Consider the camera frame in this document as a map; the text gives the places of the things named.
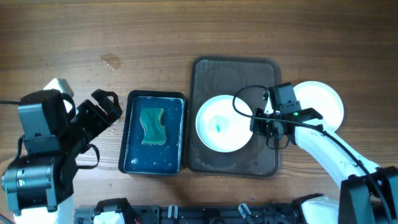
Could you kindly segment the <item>white plate blue stain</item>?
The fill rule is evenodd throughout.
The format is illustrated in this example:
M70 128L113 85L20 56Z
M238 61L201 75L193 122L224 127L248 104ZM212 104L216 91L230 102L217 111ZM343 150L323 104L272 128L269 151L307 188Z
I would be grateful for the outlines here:
M234 152L252 138L250 107L232 95L210 98L198 110L195 129L202 143L216 152Z

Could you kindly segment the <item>green yellow sponge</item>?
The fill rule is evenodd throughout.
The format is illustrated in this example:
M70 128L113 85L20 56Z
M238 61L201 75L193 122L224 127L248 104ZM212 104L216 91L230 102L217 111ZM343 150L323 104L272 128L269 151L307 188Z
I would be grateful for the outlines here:
M165 126L162 124L162 108L141 109L140 122L144 129L142 144L163 145L167 140Z

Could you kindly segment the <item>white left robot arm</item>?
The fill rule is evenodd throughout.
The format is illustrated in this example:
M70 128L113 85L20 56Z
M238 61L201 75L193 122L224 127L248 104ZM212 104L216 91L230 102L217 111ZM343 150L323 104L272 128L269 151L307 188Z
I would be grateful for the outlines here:
M91 141L122 115L113 91L95 90L96 103L76 105L65 79L54 78L43 90L16 102L24 130L17 154L1 177L7 208L15 223L71 223L73 179L80 154L98 148Z

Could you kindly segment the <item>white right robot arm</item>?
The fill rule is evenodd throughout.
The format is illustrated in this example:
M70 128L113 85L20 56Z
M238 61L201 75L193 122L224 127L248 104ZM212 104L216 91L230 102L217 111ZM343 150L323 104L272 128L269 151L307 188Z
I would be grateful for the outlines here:
M298 201L304 223L397 223L397 167L382 168L356 152L315 109L267 114L258 108L251 131L275 141L287 137L338 185L339 200L318 194Z

